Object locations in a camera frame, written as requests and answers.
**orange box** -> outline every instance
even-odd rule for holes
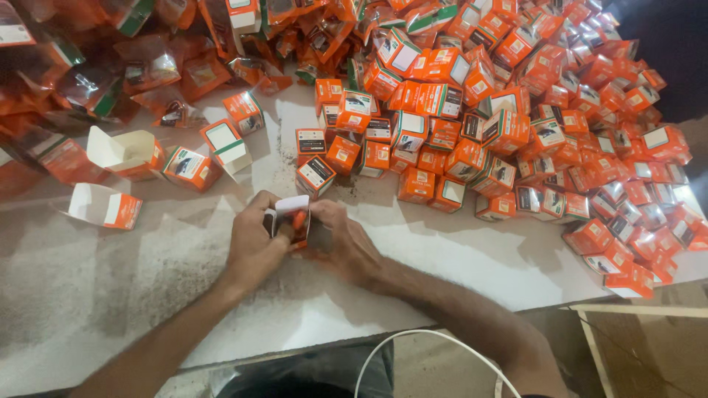
[[[468,183],[489,165],[492,156],[480,144],[462,140],[447,156],[445,176]]]
[[[462,90],[452,84],[423,83],[416,113],[457,119],[462,105]]]
[[[514,195],[514,192],[509,192],[493,199],[479,195],[477,196],[474,216],[489,222],[499,222],[515,217],[516,195]]]
[[[322,129],[296,129],[295,140],[298,166],[305,164],[314,155],[325,156],[327,154],[324,130]]]
[[[462,123],[447,119],[430,118],[430,135],[428,136],[429,147],[452,151],[457,144]]]
[[[354,162],[357,156],[359,156],[360,150],[361,147],[358,144],[338,135],[334,137],[332,145],[329,146],[324,161],[326,161],[337,174],[348,176],[354,167]]]
[[[579,256],[602,253],[613,239],[610,230],[596,218],[563,234],[563,240]]]
[[[486,196],[496,198],[511,192],[514,187],[516,168],[498,157],[492,157],[489,167],[482,171],[470,188]]]
[[[603,285],[623,298],[654,297],[654,274],[635,263],[627,264],[624,272],[605,276]]]
[[[386,69],[399,76],[405,75],[422,51],[400,29],[391,28],[378,49],[378,56]]]
[[[515,67],[531,53],[536,44],[541,40],[541,35],[529,25],[520,25],[496,49],[497,57],[506,62],[510,67]]]
[[[363,134],[371,121],[373,97],[361,91],[344,89],[339,101],[339,114],[335,126],[342,130]]]
[[[417,152],[428,139],[428,117],[399,110],[394,113],[391,128],[392,147]]]
[[[295,186],[312,200],[317,200],[334,182],[337,173],[318,155],[310,158],[295,172]]]
[[[531,122],[530,132],[529,145],[518,152],[518,156],[523,160],[543,154],[551,156],[567,143],[563,129],[555,118],[534,120]]]
[[[462,201],[467,187],[458,181],[440,177],[435,189],[435,197],[428,206],[446,213],[454,213],[462,208]]]
[[[418,152],[407,152],[397,148],[391,148],[389,170],[402,174],[408,167],[416,167],[417,164]]]
[[[401,82],[403,79],[386,70],[378,58],[369,64],[364,73],[364,90],[383,101],[391,98]]]
[[[612,239],[602,252],[583,256],[586,264],[600,275],[626,273],[632,269],[634,256],[619,239]]]
[[[171,183],[199,193],[209,189],[223,173],[211,158],[185,147],[176,147],[165,159],[160,174]]]
[[[315,79],[314,109],[319,117],[323,105],[338,105],[342,99],[342,79]]]
[[[366,126],[364,138],[390,145],[393,140],[393,135],[391,134],[391,120],[387,118],[371,118],[369,125]]]
[[[469,71],[469,62],[456,47],[433,50],[428,58],[423,79],[431,83],[461,86]]]
[[[445,161],[448,154],[449,152],[432,149],[425,145],[418,156],[418,168],[441,176],[445,172]]]
[[[638,113],[659,101],[659,93],[652,86],[644,84],[627,92],[627,106],[632,112]]]
[[[361,165],[359,165],[359,175],[373,178],[381,178],[389,169],[391,147],[387,144],[376,141],[364,141]]]
[[[242,137],[266,126],[261,105],[250,91],[230,96],[222,102],[229,112],[229,117],[234,121],[236,131]]]
[[[389,110],[405,110],[415,112],[418,105],[418,96],[421,94],[422,84],[411,80],[404,80],[393,93],[387,107]]]
[[[435,174],[408,167],[399,178],[397,198],[422,205],[435,196]]]

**cardboard box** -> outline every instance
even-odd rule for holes
[[[325,161],[315,155],[297,169],[295,186],[312,200],[317,200],[334,182],[337,173]]]
[[[250,91],[238,93],[222,102],[242,137],[266,126],[261,106]]]
[[[141,207],[142,200],[115,189],[78,183],[65,214],[102,227],[130,231],[135,227]]]
[[[159,142],[145,130],[109,137],[91,126],[86,148],[88,160],[132,182],[156,178],[165,163]]]
[[[464,184],[441,176],[435,189],[435,197],[428,206],[446,213],[454,213],[462,208],[467,187]]]
[[[516,195],[506,193],[496,198],[477,196],[475,217],[489,222],[499,222],[516,216]]]
[[[604,252],[614,237],[600,220],[592,219],[563,234],[563,240],[576,254],[587,256]]]
[[[389,169],[398,174],[402,174],[408,167],[416,167],[418,164],[418,152],[408,152],[395,147],[391,148],[391,161]]]
[[[342,79],[315,79],[314,109],[320,116],[323,105],[336,106],[342,99]]]
[[[316,131],[321,132],[321,150],[324,150],[324,131]],[[202,138],[207,142],[209,148],[214,152],[214,156],[217,158],[221,167],[234,180],[236,180],[236,176],[234,175],[236,172],[253,163],[249,148],[227,119],[221,119],[216,123],[204,127],[199,131],[199,134],[202,135]],[[299,154],[301,148],[299,138],[297,142]]]
[[[619,239],[612,239],[602,253],[585,255],[583,260],[600,275],[626,273],[634,264],[634,256]]]
[[[652,298],[653,273],[635,263],[628,264],[626,272],[605,276],[605,288],[623,298]]]
[[[462,90],[452,84],[421,84],[416,113],[457,119],[462,105]]]
[[[397,198],[422,205],[435,196],[435,174],[408,167],[399,178]]]
[[[324,160],[337,174],[348,176],[360,150],[361,146],[338,135],[334,137]]]
[[[321,157],[327,155],[327,144],[322,129],[296,129],[295,144],[297,145],[298,166],[305,164],[314,155]]]
[[[414,45],[402,30],[395,27],[391,29],[377,52],[386,69],[399,76],[407,73],[421,53],[421,49]]]
[[[393,128],[393,147],[408,152],[418,152],[428,139],[428,118],[415,113],[399,110],[394,113],[391,127]]]
[[[470,188],[487,198],[495,198],[511,192],[515,176],[516,168],[514,166],[493,157],[489,167],[478,175]]]
[[[381,178],[389,169],[391,147],[376,141],[364,141],[359,175]]]
[[[430,135],[426,142],[429,147],[452,151],[457,144],[462,123],[447,119],[430,118]]]
[[[511,155],[529,142],[530,121],[526,115],[500,110],[482,127],[482,147]]]
[[[445,176],[465,183],[473,181],[489,166],[492,156],[480,144],[462,140],[447,156]]]
[[[395,73],[386,70],[379,59],[374,59],[364,73],[364,90],[374,97],[388,101],[403,82]]]

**wire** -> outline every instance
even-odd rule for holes
[[[487,366],[489,366],[496,374],[501,377],[501,379],[506,383],[506,385],[509,387],[511,392],[514,394],[514,397],[516,398],[521,398],[519,393],[516,391],[516,388],[511,385],[511,382],[509,382],[509,379],[506,378],[506,376],[499,370],[492,362],[489,362],[489,359],[485,358],[482,356],[482,354],[476,352],[472,348],[470,348],[467,344],[462,343],[460,340],[457,340],[453,337],[448,336],[447,334],[442,334],[439,331],[434,331],[434,330],[424,330],[424,329],[415,329],[415,330],[406,330],[402,331],[399,333],[394,334],[393,336],[389,336],[387,339],[383,340],[376,348],[374,348],[373,351],[371,351],[371,354],[369,354],[369,358],[366,358],[366,362],[364,362],[364,366],[361,367],[361,372],[359,372],[359,378],[356,381],[356,388],[354,389],[354,398],[359,397],[359,384],[361,384],[361,378],[364,375],[364,370],[366,370],[366,367],[369,365],[369,362],[371,361],[371,358],[373,358],[374,354],[383,347],[384,344],[388,343],[389,341],[395,339],[398,336],[405,336],[407,334],[417,334],[417,333],[428,333],[428,334],[435,334],[436,336],[443,337],[444,339],[450,340],[451,342],[457,344],[458,346],[463,347],[464,349],[468,350],[469,352],[473,353],[477,358],[481,359],[482,362],[484,362]]]
[[[663,382],[666,383],[669,387],[673,387],[673,388],[675,388],[677,391],[682,392],[683,394],[686,394],[687,396],[689,396],[689,397],[691,397],[691,398],[696,398],[695,395],[690,394],[689,392],[686,392],[686,391],[685,391],[684,389],[682,389],[681,387],[679,387],[679,386],[673,384],[672,382],[668,381],[667,379],[665,379],[660,373],[656,372],[654,369],[652,369],[652,368],[649,367],[647,364],[645,364],[644,361],[642,361],[641,359],[639,359],[638,356],[636,356],[636,355],[635,355],[634,353],[632,353],[631,351],[627,350],[625,347],[622,346],[622,344],[620,344],[620,343],[616,342],[615,340],[613,340],[612,337],[610,337],[610,336],[609,336],[607,333],[605,333],[602,329],[600,329],[599,327],[597,327],[597,326],[591,324],[590,322],[584,320],[583,317],[581,317],[580,314],[579,314],[576,310],[571,309],[570,307],[566,307],[566,308],[567,308],[567,309],[570,309],[570,310],[573,311],[573,312],[575,312],[576,315],[578,315],[578,319],[580,319],[582,322],[585,322],[588,326],[592,327],[592,328],[595,329],[596,331],[599,331],[600,334],[603,335],[603,337],[605,337],[610,343],[614,344],[617,348],[619,348],[620,351],[626,353],[628,356],[631,356],[635,361],[639,362],[639,364],[640,364],[643,368],[646,368],[646,369],[649,371],[649,373],[652,374],[654,377],[656,377],[656,378],[658,378],[659,380],[663,381]]]

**green stripe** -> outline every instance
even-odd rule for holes
[[[243,143],[244,143],[243,140],[236,140],[236,141],[232,142],[231,144],[228,144],[226,147],[223,147],[223,148],[221,148],[221,149],[219,149],[219,150],[217,150],[217,151],[214,151],[214,154],[215,154],[215,155],[221,155],[221,154],[223,154],[224,152],[228,151],[229,149],[233,149],[233,148],[235,148],[235,147],[238,147],[239,145],[241,145],[241,144],[243,144]]]

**man's right hand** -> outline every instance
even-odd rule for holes
[[[347,216],[347,210],[331,200],[310,205],[312,215],[332,230],[332,250],[323,253],[307,250],[304,256],[344,281],[373,289],[384,257],[379,253],[361,224]]]

